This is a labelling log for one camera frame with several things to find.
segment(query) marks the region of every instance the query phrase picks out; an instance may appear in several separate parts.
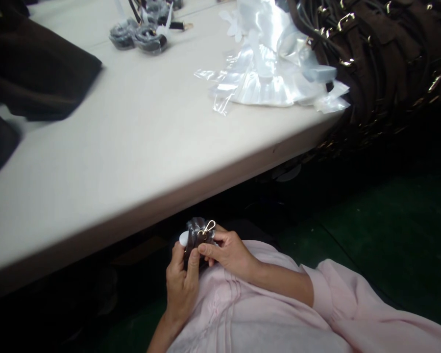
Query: person's left hand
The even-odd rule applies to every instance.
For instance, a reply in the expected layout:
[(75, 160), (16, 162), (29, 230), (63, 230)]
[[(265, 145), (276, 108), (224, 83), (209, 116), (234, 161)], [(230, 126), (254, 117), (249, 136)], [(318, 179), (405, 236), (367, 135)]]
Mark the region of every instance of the person's left hand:
[(188, 260), (188, 270), (183, 269), (185, 248), (176, 242), (167, 267), (167, 311), (165, 318), (171, 325), (182, 329), (193, 311), (199, 290), (199, 252), (193, 249)]

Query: pink sleeve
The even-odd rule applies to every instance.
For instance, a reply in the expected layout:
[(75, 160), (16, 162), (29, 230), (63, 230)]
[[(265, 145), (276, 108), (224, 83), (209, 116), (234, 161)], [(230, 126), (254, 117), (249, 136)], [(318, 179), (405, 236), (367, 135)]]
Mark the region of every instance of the pink sleeve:
[(441, 326), (385, 304), (368, 281), (332, 260), (301, 265), (314, 286), (315, 309), (362, 352), (441, 352)]

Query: white table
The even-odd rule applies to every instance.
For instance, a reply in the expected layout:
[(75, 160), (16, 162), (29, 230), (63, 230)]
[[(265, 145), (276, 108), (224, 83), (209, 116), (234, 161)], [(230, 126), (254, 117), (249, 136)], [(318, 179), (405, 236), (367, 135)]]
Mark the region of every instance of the white table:
[(177, 16), (194, 28), (157, 57), (113, 47), (113, 0), (31, 7), (105, 68), (61, 122), (25, 123), (0, 107), (24, 130), (0, 171), (0, 295), (306, 152), (337, 120), (301, 106), (212, 110), (209, 82), (193, 73), (224, 67), (236, 45), (218, 13), (235, 6), (186, 0)]

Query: table top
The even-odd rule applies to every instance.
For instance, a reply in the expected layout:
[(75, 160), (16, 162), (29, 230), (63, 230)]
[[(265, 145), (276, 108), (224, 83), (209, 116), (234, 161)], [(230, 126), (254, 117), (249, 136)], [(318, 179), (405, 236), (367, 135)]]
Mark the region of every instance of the table top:
[[(238, 48), (226, 35), (229, 24), (219, 17), (220, 10), (235, 7), (234, 2), (185, 0), (175, 14), (194, 28), (173, 32), (170, 47), (152, 57), (138, 49), (118, 51), (108, 40), (109, 29), (120, 20), (114, 0), (31, 6), (33, 20), (98, 57), (104, 69), (63, 121), (24, 123), (0, 107), (2, 117), (15, 119), (24, 130), (0, 171), (0, 270), (108, 225), (108, 234), (115, 235), (94, 235), (86, 246), (75, 247), (75, 255), (62, 254), (59, 266), (76, 261), (159, 221), (150, 217), (158, 199), (165, 200), (165, 216), (174, 214), (200, 201), (183, 192), (188, 185), (212, 176), (216, 184), (209, 187), (219, 192), (220, 183), (243, 181), (229, 180), (222, 174), (226, 168), (313, 126), (329, 122), (330, 127), (339, 114), (298, 105), (234, 104), (227, 116), (212, 110), (210, 83), (193, 73), (222, 69), (223, 53)], [(125, 11), (131, 14), (128, 6)], [(296, 154), (317, 140), (306, 139)], [(118, 222), (134, 209), (140, 221), (131, 227)]]

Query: pink shirt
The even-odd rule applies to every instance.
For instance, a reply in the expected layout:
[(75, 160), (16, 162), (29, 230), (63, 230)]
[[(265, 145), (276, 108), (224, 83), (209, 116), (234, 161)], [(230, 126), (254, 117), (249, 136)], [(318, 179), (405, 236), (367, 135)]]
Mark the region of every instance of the pink shirt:
[(169, 352), (441, 352), (441, 326), (385, 304), (332, 260), (298, 267), (272, 246), (244, 241), (259, 260), (306, 272), (314, 307), (255, 287), (220, 264), (199, 279), (194, 312)]

